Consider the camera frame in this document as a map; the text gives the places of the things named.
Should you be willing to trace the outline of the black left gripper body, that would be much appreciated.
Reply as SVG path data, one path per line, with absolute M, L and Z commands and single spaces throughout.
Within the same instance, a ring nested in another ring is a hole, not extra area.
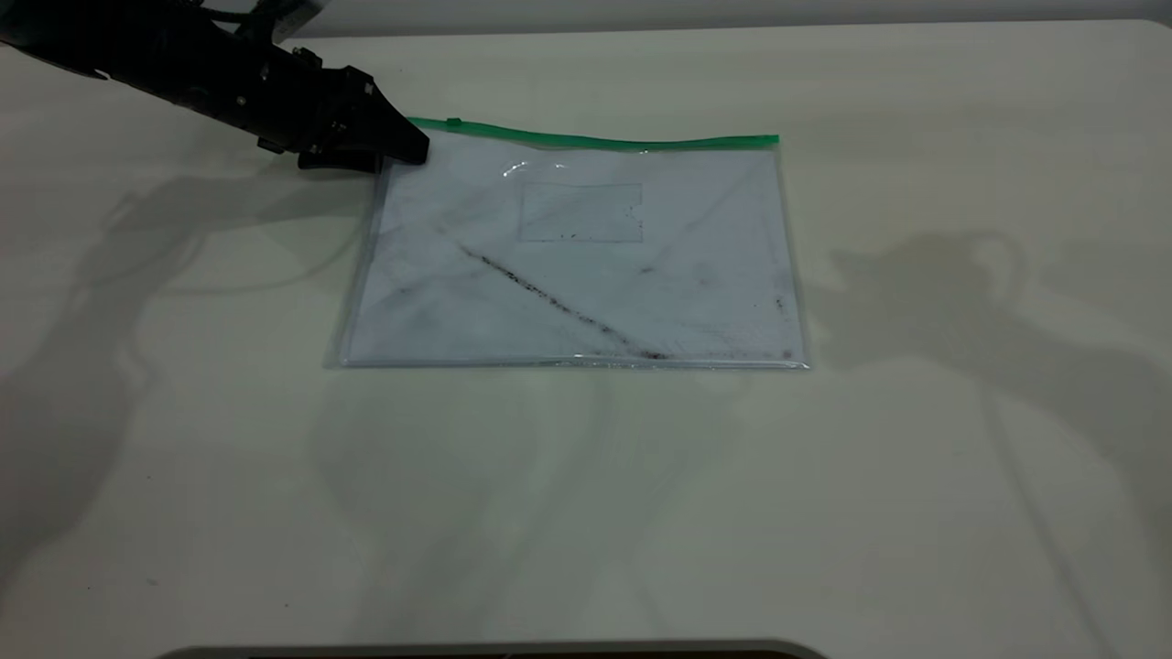
M 270 150 L 373 151 L 384 96 L 353 67 L 327 70 L 313 53 L 209 26 L 179 49 L 179 104 L 255 135 Z

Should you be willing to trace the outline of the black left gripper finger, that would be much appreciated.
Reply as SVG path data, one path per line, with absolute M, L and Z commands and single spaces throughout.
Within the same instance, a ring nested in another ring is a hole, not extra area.
M 408 167 L 423 167 L 429 158 L 430 140 L 373 82 L 364 84 L 364 144 Z
M 354 150 L 306 151 L 298 154 L 301 170 L 343 170 L 356 174 L 379 174 L 384 156 Z

